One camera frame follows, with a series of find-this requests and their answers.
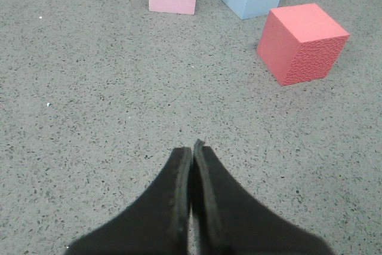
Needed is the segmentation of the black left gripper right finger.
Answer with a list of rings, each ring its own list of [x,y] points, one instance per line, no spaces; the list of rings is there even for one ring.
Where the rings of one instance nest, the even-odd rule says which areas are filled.
[[[192,207],[200,254],[331,254],[325,241],[287,222],[257,201],[197,140]]]

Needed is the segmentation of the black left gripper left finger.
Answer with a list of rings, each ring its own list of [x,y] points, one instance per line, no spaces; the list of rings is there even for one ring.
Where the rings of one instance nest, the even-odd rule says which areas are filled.
[[[151,185],[120,215],[73,242],[67,254],[187,254],[190,148],[175,148]]]

